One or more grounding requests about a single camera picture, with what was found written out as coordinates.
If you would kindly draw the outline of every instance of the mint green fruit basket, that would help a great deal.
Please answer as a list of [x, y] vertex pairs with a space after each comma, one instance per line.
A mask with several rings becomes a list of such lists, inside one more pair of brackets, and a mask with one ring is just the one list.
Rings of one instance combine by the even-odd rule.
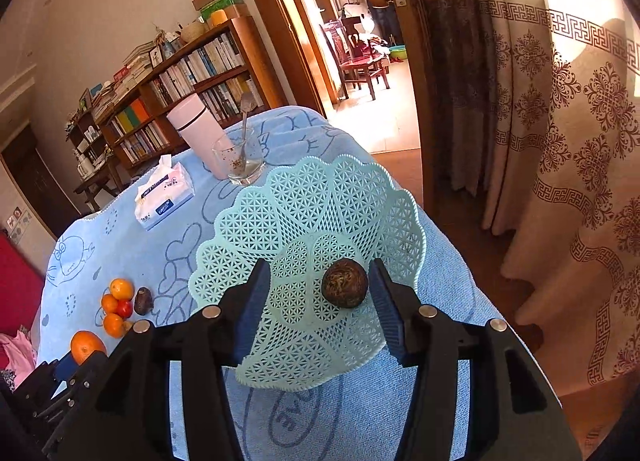
[[354, 309], [324, 300], [322, 276], [348, 257], [381, 258], [395, 282], [416, 288], [426, 238], [414, 197], [379, 164], [341, 155], [276, 167], [243, 188], [197, 251], [189, 291], [198, 308], [246, 281], [259, 258], [271, 289], [250, 354], [236, 369], [251, 387], [302, 391], [364, 365], [385, 345], [371, 297]]

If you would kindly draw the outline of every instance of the green box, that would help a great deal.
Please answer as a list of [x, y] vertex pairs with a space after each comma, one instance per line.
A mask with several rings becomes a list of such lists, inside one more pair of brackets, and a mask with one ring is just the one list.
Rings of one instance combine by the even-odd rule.
[[206, 21], [209, 19], [209, 16], [212, 12], [216, 10], [222, 10], [227, 6], [231, 6], [232, 4], [244, 4], [243, 0], [215, 0], [212, 3], [207, 4], [203, 9], [201, 9], [200, 14], [202, 18]]

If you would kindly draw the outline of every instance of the chair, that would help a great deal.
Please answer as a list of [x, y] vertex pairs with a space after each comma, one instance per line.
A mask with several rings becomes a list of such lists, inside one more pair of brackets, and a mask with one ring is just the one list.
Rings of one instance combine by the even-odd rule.
[[378, 82], [380, 76], [386, 88], [389, 89], [386, 72], [381, 64], [384, 55], [375, 51], [370, 44], [368, 51], [362, 51], [358, 39], [353, 37], [353, 34], [351, 36], [347, 34], [344, 25], [339, 21], [328, 22], [322, 26], [322, 31], [340, 70], [340, 83], [347, 98], [349, 98], [346, 87], [348, 83], [357, 84], [358, 89], [362, 89], [361, 84], [367, 83], [371, 97], [375, 100], [376, 92], [373, 89], [372, 79], [375, 78]]

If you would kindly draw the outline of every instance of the tile floor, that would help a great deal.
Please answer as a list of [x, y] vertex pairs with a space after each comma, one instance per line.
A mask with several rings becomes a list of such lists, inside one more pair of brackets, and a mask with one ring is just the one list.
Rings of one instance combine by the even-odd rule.
[[374, 81], [376, 99], [369, 87], [349, 88], [349, 99], [343, 100], [328, 117], [329, 122], [351, 134], [371, 154], [375, 152], [419, 149], [418, 118], [409, 64], [393, 62], [389, 67], [389, 89]]
[[[422, 169], [420, 150], [382, 152], [375, 159], [422, 203]], [[446, 182], [436, 185], [437, 213], [433, 219], [458, 249], [469, 266], [474, 280], [505, 318], [513, 323], [516, 309], [529, 297], [533, 287], [526, 281], [505, 279], [500, 264], [513, 234], [495, 236], [480, 228], [484, 199], [464, 191], [453, 192]], [[516, 332], [535, 353], [543, 342], [538, 326], [515, 326]], [[618, 420], [640, 373], [633, 373], [609, 383], [596, 385], [580, 393], [561, 398], [570, 428], [587, 457]]]

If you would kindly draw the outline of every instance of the red tomato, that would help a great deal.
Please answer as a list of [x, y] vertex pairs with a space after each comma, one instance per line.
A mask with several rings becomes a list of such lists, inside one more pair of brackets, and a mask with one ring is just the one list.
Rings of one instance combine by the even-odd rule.
[[130, 300], [119, 300], [116, 313], [122, 318], [129, 318], [133, 313], [133, 304]]

